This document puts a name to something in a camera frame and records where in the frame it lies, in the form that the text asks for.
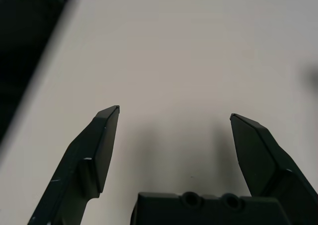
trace screw hole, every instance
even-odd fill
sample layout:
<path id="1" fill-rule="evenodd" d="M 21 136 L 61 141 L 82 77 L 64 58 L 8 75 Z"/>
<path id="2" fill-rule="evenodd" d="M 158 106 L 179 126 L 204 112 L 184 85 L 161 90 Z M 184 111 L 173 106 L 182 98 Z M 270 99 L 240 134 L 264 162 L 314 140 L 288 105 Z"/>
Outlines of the screw hole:
<path id="1" fill-rule="evenodd" d="M 184 204 L 192 209 L 200 207 L 201 204 L 201 198 L 196 194 L 192 192 L 187 192 L 182 195 L 182 201 Z"/>
<path id="2" fill-rule="evenodd" d="M 237 209 L 239 207 L 239 202 L 235 197 L 228 197 L 227 204 L 233 209 Z"/>

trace mounting hole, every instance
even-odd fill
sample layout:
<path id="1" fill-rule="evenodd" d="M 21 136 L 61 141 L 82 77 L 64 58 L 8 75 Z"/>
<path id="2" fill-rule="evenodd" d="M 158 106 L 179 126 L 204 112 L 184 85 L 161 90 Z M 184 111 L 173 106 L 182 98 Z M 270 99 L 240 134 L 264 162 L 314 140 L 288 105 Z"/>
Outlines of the mounting hole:
<path id="1" fill-rule="evenodd" d="M 239 202 L 234 197 L 228 197 L 227 198 L 227 204 L 233 209 L 237 209 L 239 207 Z"/>
<path id="2" fill-rule="evenodd" d="M 183 203 L 189 208 L 196 209 L 200 207 L 201 198 L 196 193 L 193 193 L 193 192 L 184 193 L 181 199 Z"/>
<path id="3" fill-rule="evenodd" d="M 232 210 L 239 210 L 242 207 L 240 199 L 234 194 L 225 194 L 222 196 L 225 205 Z"/>

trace blurry dark object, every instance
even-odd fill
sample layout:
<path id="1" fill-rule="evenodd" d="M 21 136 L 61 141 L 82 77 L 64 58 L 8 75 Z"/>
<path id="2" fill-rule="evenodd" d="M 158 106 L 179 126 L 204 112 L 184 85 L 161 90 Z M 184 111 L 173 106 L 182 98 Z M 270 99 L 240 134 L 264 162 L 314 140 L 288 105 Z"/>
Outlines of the blurry dark object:
<path id="1" fill-rule="evenodd" d="M 0 0 L 0 142 L 67 0 Z"/>
<path id="2" fill-rule="evenodd" d="M 69 145 L 29 225 L 79 225 L 105 184 L 119 106 L 100 111 Z M 270 132 L 232 114 L 238 162 L 252 197 L 140 193 L 131 225 L 316 225 L 317 193 Z"/>

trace white table surface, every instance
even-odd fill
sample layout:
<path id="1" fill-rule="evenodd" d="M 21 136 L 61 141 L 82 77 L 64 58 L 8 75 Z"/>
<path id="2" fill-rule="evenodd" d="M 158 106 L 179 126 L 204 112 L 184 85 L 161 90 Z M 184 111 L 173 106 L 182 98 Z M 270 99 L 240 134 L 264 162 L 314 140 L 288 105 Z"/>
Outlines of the white table surface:
<path id="1" fill-rule="evenodd" d="M 230 114 L 269 128 L 318 189 L 317 0 L 73 0 L 3 143 L 0 224 L 26 224 L 69 143 L 120 105 L 82 225 L 128 225 L 140 191 L 249 195 Z"/>

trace plastic part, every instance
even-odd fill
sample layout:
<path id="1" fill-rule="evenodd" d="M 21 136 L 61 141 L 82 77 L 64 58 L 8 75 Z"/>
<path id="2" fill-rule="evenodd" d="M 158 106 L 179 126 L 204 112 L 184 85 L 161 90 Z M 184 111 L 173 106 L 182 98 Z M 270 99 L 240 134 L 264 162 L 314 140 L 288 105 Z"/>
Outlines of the plastic part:
<path id="1" fill-rule="evenodd" d="M 103 191 L 119 106 L 100 111 L 71 142 L 29 225 L 79 225 L 86 204 Z"/>
<path id="2" fill-rule="evenodd" d="M 269 130 L 238 114 L 230 120 L 238 163 L 251 195 L 277 198 L 292 224 L 317 225 L 317 193 Z"/>

